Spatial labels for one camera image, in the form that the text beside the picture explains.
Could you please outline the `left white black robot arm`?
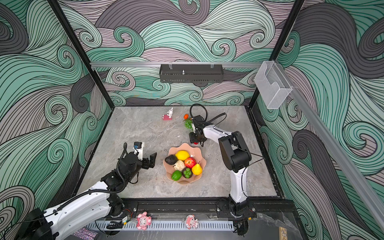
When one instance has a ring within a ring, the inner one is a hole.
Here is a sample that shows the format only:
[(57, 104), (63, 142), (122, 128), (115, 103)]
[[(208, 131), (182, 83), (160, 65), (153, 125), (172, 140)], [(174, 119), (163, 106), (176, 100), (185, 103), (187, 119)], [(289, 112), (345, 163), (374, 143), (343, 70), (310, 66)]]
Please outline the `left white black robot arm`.
[(157, 153), (143, 157), (144, 144), (135, 142), (132, 152), (123, 145), (116, 168), (99, 182), (69, 200), (46, 210), (29, 212), (13, 237), (15, 240), (64, 240), (91, 222), (110, 216), (121, 217), (125, 209), (121, 193), (139, 174), (153, 168)]

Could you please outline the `red fake apple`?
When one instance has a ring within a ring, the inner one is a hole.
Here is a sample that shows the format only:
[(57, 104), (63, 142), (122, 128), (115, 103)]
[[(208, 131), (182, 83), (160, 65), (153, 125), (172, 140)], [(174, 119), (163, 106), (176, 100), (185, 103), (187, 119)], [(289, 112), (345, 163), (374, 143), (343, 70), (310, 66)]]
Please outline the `red fake apple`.
[(197, 164), (197, 162), (194, 158), (187, 158), (184, 161), (184, 164), (185, 164), (185, 167), (192, 169)]

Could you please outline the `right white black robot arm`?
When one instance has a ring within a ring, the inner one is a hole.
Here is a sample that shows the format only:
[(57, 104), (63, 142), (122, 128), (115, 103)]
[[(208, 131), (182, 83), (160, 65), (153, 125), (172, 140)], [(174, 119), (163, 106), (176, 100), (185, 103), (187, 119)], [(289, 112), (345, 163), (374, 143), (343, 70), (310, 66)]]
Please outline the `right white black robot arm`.
[(226, 116), (226, 113), (221, 113), (208, 120), (207, 109), (201, 104), (193, 104), (190, 107), (193, 131), (189, 136), (193, 144), (199, 143), (203, 146), (207, 140), (212, 140), (219, 145), (223, 162), (231, 177), (229, 211), (233, 217), (241, 218), (250, 207), (246, 187), (248, 168), (252, 165), (252, 156), (258, 154), (250, 152), (240, 132), (224, 131), (213, 123), (214, 120)]

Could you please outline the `dark purple fake mangosteen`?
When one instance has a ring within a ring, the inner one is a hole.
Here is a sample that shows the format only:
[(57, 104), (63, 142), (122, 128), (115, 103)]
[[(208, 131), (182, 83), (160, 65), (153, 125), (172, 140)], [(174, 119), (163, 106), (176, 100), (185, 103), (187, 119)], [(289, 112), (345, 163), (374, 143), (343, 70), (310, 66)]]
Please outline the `dark purple fake mangosteen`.
[(190, 179), (192, 176), (193, 176), (193, 172), (190, 168), (188, 167), (185, 167), (183, 170), (182, 170), (182, 176), (186, 179)]

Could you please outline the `pink scalloped fruit bowl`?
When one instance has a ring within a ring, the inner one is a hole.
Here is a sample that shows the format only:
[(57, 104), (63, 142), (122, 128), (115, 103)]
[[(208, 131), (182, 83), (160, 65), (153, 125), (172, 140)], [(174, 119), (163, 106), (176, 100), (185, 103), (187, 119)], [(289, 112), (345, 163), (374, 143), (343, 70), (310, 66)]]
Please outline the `pink scalloped fruit bowl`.
[(179, 147), (170, 148), (163, 165), (169, 180), (187, 185), (203, 176), (207, 161), (199, 148), (184, 143)]

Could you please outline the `small yellow fake pear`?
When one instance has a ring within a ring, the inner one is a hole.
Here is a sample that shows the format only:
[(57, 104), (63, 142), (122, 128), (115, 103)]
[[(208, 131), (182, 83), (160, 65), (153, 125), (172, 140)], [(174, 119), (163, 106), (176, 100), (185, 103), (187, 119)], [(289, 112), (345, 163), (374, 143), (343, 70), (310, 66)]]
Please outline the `small yellow fake pear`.
[(200, 163), (197, 163), (195, 164), (193, 167), (192, 167), (192, 173), (196, 176), (200, 175), (201, 173), (203, 172), (203, 169), (200, 165)]

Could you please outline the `dark fake avocado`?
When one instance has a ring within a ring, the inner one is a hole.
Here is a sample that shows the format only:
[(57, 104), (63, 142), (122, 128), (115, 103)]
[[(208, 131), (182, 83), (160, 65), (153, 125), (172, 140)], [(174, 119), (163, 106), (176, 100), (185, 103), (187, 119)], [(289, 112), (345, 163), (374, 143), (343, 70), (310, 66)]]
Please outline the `dark fake avocado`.
[(178, 158), (175, 155), (169, 155), (165, 158), (165, 163), (174, 166), (178, 162)]

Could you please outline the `green fake lime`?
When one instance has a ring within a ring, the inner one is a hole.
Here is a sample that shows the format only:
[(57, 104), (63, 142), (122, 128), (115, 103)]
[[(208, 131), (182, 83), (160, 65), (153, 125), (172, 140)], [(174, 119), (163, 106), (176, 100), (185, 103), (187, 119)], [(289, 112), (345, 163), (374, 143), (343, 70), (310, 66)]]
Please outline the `green fake lime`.
[(175, 170), (175, 171), (172, 173), (172, 175), (171, 175), (171, 179), (172, 179), (173, 181), (178, 181), (182, 176), (183, 176), (183, 175), (182, 175), (182, 172), (181, 172), (181, 171), (179, 171), (179, 170)]

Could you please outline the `cream fake pear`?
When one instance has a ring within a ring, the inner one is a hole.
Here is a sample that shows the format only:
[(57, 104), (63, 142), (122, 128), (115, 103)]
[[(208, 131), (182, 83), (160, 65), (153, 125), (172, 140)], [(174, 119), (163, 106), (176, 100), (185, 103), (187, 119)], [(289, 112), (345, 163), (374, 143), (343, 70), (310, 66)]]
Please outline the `cream fake pear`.
[(186, 166), (185, 166), (184, 161), (178, 160), (178, 161), (174, 164), (173, 168), (174, 168), (175, 171), (177, 170), (177, 171), (182, 172), (182, 171), (186, 168)]

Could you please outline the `yellow fake lemon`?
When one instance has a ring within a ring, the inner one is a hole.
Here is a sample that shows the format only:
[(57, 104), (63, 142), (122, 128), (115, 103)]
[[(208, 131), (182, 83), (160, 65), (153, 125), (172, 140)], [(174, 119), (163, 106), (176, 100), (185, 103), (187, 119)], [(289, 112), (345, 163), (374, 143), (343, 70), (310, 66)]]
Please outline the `yellow fake lemon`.
[(185, 150), (180, 150), (175, 154), (175, 157), (180, 161), (185, 161), (190, 157), (190, 154)]

